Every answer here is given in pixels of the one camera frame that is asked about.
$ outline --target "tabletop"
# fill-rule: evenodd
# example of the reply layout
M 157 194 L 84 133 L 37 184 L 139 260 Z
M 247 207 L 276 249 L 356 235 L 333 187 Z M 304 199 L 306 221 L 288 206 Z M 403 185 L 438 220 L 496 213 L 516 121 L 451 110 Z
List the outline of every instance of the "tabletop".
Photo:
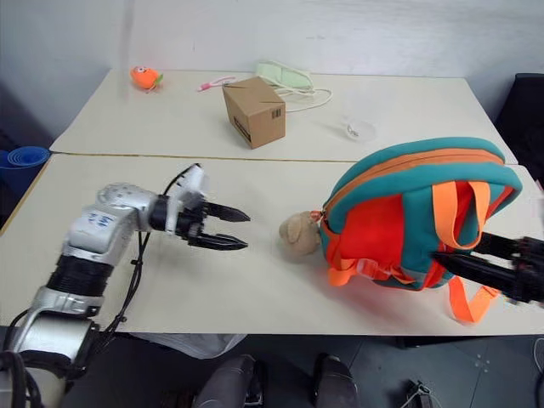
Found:
M 518 163 L 462 78 L 313 75 L 317 88 L 334 93 L 332 100 L 287 113 L 286 137 L 251 150 L 229 123 L 222 89 L 196 92 L 202 83 L 218 77 L 234 75 L 241 80 L 251 74 L 163 73 L 161 88 L 146 93 L 132 85 L 127 72 L 110 71 L 51 150 L 355 162 L 390 145 L 472 136 L 495 143 L 507 164 Z M 294 107 L 308 105 L 302 102 Z M 350 139 L 348 124 L 370 139 Z
M 53 155 L 0 238 L 0 324 L 28 307 L 60 255 L 61 242 L 82 207 L 108 183 L 126 181 L 152 191 L 192 163 L 188 159 Z M 320 252 L 285 254 L 280 223 L 320 208 L 348 163 L 202 160 L 210 176 L 210 201 L 252 217 L 230 224 L 210 218 L 207 230 L 241 238 L 249 247 L 214 252 L 154 232 L 144 274 L 131 304 L 127 332 L 241 332 L 367 335 L 501 335 L 544 331 L 544 310 L 513 306 L 500 298 L 476 326 L 453 320 L 448 289 L 408 292 L 353 279 L 327 284 Z M 541 195 L 521 166 L 512 166 L 524 191 L 486 225 L 510 238 L 542 239 L 537 211 Z M 121 307 L 130 281 L 136 243 L 114 269 L 97 321 L 107 324 Z

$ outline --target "teal backpack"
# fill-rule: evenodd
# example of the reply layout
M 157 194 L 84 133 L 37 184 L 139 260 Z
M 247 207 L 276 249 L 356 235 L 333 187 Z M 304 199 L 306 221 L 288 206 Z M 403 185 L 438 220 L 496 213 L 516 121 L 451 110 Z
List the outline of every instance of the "teal backpack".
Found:
M 478 321 L 498 291 L 469 302 L 460 278 L 434 251 L 470 251 L 485 221 L 518 196 L 522 184 L 487 140 L 429 139 L 380 150 L 354 164 L 320 213 L 320 235 L 334 286 L 355 275 L 421 291 L 450 283 L 458 320 Z

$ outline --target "backpack zipper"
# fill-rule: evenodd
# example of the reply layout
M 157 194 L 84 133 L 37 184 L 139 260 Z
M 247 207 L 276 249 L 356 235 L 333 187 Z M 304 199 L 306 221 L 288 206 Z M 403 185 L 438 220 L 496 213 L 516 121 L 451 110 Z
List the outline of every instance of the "backpack zipper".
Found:
M 351 190 L 377 177 L 398 173 L 423 164 L 446 164 L 454 162 L 494 162 L 504 164 L 504 161 L 499 156 L 482 149 L 439 149 L 395 157 L 369 168 L 346 183 L 323 206 L 323 218 L 326 219 L 331 208 Z

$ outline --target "orange plush fish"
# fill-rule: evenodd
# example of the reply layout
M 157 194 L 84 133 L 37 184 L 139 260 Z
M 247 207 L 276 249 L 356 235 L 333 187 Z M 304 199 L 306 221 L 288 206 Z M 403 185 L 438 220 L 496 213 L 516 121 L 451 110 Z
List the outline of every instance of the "orange plush fish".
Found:
M 147 89 L 148 91 L 156 88 L 156 86 L 162 81 L 162 74 L 159 74 L 157 71 L 144 66 L 135 66 L 130 71 L 130 77 L 133 79 L 136 85 L 142 89 Z

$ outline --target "backpack handle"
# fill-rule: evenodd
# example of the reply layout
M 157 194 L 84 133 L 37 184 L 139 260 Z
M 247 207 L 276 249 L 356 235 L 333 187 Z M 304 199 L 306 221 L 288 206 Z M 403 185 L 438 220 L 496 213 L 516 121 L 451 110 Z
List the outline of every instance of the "backpack handle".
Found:
M 467 244 L 461 245 L 454 235 L 457 217 L 457 188 L 455 181 L 433 184 L 433 212 L 436 234 L 448 247 L 454 249 L 473 249 L 479 244 L 484 232 L 484 223 L 490 207 L 490 186 L 484 181 L 469 181 L 474 193 L 476 219 L 478 220 L 478 236 Z

